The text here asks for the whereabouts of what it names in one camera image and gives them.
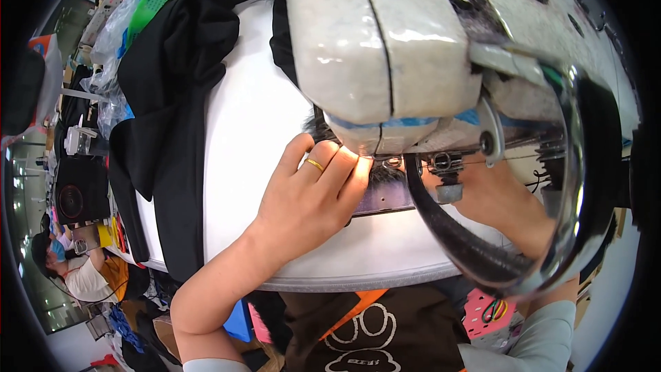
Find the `finger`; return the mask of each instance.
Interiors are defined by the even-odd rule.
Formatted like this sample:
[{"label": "finger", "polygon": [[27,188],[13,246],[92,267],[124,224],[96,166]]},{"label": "finger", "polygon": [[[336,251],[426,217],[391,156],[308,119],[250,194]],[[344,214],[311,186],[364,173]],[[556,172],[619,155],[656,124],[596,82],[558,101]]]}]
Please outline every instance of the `finger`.
[{"label": "finger", "polygon": [[285,152],[280,157],[280,162],[273,174],[282,176],[293,176],[298,170],[298,164],[301,163],[303,155],[309,153],[315,145],[315,140],[312,139],[310,134],[299,134],[290,141],[285,147]]},{"label": "finger", "polygon": [[[312,148],[312,151],[310,151],[310,154],[307,157],[324,168],[325,173],[326,167],[328,167],[328,164],[339,149],[340,146],[332,141],[321,141],[315,145],[315,148]],[[308,161],[303,161],[301,168],[296,172],[296,178],[307,184],[317,182],[321,175],[322,171],[318,169],[316,165],[310,164]]]},{"label": "finger", "polygon": [[319,184],[325,188],[326,192],[337,196],[357,162],[358,155],[343,146],[335,153],[333,160],[326,167],[326,171],[319,178]]},{"label": "finger", "polygon": [[369,172],[371,171],[373,161],[371,158],[360,157],[356,167],[354,167],[351,176],[346,180],[340,194],[338,194],[338,203],[340,208],[349,215],[353,214],[360,200],[368,189]]}]

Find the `cap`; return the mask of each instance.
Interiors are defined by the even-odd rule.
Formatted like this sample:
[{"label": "cap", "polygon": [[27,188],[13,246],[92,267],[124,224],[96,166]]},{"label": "cap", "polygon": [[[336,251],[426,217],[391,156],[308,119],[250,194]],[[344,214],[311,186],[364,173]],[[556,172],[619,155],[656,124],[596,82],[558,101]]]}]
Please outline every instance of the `cap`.
[{"label": "cap", "polygon": [[50,277],[50,273],[48,273],[48,269],[45,267],[45,257],[48,255],[48,248],[50,247],[51,242],[49,234],[48,231],[42,231],[32,237],[32,243],[30,244],[32,260],[45,277]]}]

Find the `plastic bag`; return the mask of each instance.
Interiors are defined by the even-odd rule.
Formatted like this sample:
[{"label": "plastic bag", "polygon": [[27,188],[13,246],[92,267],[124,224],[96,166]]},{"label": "plastic bag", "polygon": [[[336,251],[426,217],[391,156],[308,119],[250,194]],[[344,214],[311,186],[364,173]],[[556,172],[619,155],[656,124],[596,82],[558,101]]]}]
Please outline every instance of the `plastic bag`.
[{"label": "plastic bag", "polygon": [[87,92],[102,95],[110,100],[109,102],[98,103],[98,119],[96,120],[98,129],[103,138],[110,140],[111,131],[115,125],[123,120],[135,118],[135,116],[133,115],[131,108],[128,106],[126,97],[124,97],[120,84],[117,82],[116,75],[111,78],[110,82],[105,83],[101,87],[94,84],[94,77],[100,76],[101,74],[102,72],[99,72],[90,78],[82,79],[80,83],[83,89]]},{"label": "plastic bag", "polygon": [[117,68],[120,66],[117,50],[122,46],[122,35],[128,28],[139,2],[140,0],[124,0],[110,15],[96,37],[89,57],[92,63],[103,65],[103,72],[93,77],[92,84],[102,87],[117,75]]}]

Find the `hand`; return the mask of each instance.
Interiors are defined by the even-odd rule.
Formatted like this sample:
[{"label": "hand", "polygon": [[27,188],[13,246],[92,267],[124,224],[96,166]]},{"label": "hand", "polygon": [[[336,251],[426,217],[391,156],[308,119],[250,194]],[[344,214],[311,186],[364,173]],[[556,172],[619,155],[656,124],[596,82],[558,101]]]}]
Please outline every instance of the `hand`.
[{"label": "hand", "polygon": [[[319,163],[303,162],[303,155]],[[266,187],[257,218],[246,230],[285,264],[314,250],[346,225],[368,186],[372,160],[309,134],[285,148]]]},{"label": "hand", "polygon": [[539,200],[512,174],[507,161],[493,168],[484,165],[484,156],[466,156],[459,173],[463,196],[453,203],[471,220],[491,226],[509,238],[530,258],[545,252],[555,221],[550,219]]}]

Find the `sewing machine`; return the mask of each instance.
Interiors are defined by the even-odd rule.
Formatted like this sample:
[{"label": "sewing machine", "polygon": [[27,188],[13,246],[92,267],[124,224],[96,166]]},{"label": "sewing machine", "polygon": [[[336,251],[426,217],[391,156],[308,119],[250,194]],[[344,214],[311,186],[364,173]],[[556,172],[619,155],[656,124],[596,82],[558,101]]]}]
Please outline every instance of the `sewing machine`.
[{"label": "sewing machine", "polygon": [[[484,290],[546,289],[590,260],[612,207],[595,205],[604,193],[595,164],[619,161],[614,147],[637,116],[617,107],[633,101],[632,82],[618,80],[622,62],[581,0],[287,0],[287,9],[302,93],[353,152],[406,166],[426,225]],[[492,166],[521,145],[538,147],[558,221],[538,263],[472,235],[420,182],[425,166],[444,181],[436,201],[457,201],[466,154],[481,151]]]}]

